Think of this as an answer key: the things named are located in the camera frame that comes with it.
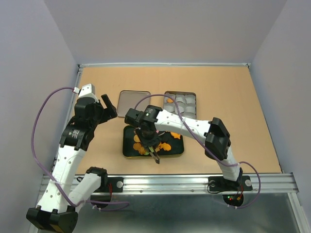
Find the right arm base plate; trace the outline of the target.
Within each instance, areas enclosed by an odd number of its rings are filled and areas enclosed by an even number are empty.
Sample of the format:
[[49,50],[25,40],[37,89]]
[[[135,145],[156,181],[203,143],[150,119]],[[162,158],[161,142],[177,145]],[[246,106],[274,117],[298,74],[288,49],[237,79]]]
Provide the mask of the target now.
[[223,176],[212,176],[208,178],[210,192],[228,192],[238,191],[243,188],[243,191],[252,191],[252,183],[249,176],[242,176],[239,181],[229,181]]

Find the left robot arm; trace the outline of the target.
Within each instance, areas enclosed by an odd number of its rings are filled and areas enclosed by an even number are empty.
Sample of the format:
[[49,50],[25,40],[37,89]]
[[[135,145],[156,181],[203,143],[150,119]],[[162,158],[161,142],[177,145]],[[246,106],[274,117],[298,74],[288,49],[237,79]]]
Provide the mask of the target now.
[[49,184],[34,208],[28,209],[26,218],[38,229],[54,233],[73,232],[78,213],[94,191],[108,187],[106,169],[90,167],[82,181],[72,188],[82,158],[95,129],[99,124],[117,117],[115,106],[108,95],[80,94],[74,106],[74,116],[64,129],[58,148],[58,156]]

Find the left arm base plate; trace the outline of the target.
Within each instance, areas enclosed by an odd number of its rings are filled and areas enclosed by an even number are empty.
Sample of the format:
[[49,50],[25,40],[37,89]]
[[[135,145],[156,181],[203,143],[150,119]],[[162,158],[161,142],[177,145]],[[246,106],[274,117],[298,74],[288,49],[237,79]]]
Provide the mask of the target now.
[[95,193],[122,193],[123,192],[123,177],[108,177],[107,181],[102,183]]

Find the metal tongs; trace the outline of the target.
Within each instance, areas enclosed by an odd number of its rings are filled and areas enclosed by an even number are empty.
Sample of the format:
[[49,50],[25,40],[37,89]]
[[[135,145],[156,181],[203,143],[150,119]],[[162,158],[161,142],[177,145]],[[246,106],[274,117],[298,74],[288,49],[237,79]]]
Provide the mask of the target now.
[[149,154],[157,164],[160,164],[160,157],[154,147],[148,147]]

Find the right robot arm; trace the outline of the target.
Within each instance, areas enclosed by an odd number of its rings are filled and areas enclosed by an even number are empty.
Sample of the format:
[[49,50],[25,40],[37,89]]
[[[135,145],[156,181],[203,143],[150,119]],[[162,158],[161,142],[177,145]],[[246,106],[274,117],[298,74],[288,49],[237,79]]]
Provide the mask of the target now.
[[134,124],[144,139],[151,139],[156,131],[177,133],[195,139],[205,150],[205,155],[219,165],[224,185],[235,189],[241,184],[242,169],[233,156],[230,133],[222,120],[197,120],[170,113],[149,105],[145,111],[136,111]]

